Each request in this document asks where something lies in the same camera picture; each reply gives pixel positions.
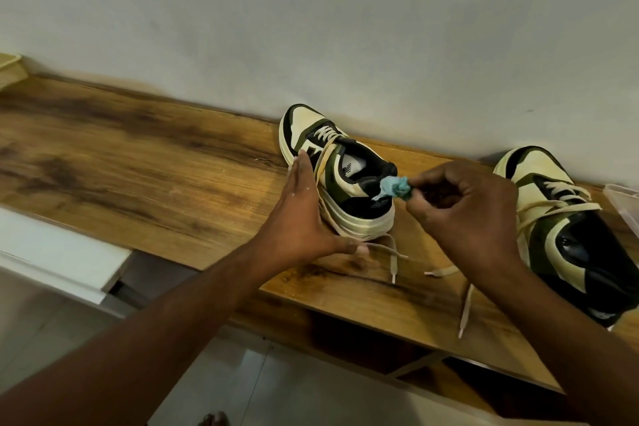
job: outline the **fingernail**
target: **fingernail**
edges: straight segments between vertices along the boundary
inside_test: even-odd
[[[355,254],[360,256],[369,256],[371,252],[369,251],[368,246],[366,246],[365,244],[360,244],[359,246],[357,246]]]

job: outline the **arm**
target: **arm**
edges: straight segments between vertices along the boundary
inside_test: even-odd
[[[281,271],[332,253],[365,252],[321,225],[301,152],[258,234],[0,397],[4,424],[143,425],[233,310]]]
[[[461,162],[409,182],[421,189],[450,184],[457,189],[444,197],[444,205],[429,203],[414,190],[407,209],[517,325],[588,422],[639,424],[639,356],[554,293],[520,259],[515,185]]]

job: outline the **teal cloth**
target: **teal cloth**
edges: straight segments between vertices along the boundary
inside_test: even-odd
[[[373,197],[379,200],[382,197],[401,197],[404,200],[410,199],[413,188],[408,183],[408,177],[384,177],[379,181],[380,192]]]

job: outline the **yellow box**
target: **yellow box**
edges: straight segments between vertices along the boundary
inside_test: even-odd
[[[22,56],[0,53],[0,91],[29,75],[20,64]]]

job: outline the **forearm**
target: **forearm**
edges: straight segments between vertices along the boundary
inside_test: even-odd
[[[480,288],[526,336],[588,422],[639,424],[639,356],[523,263],[505,268],[511,272]]]
[[[270,278],[256,253],[238,248],[14,387],[0,397],[0,416],[10,424],[144,424],[232,311]]]

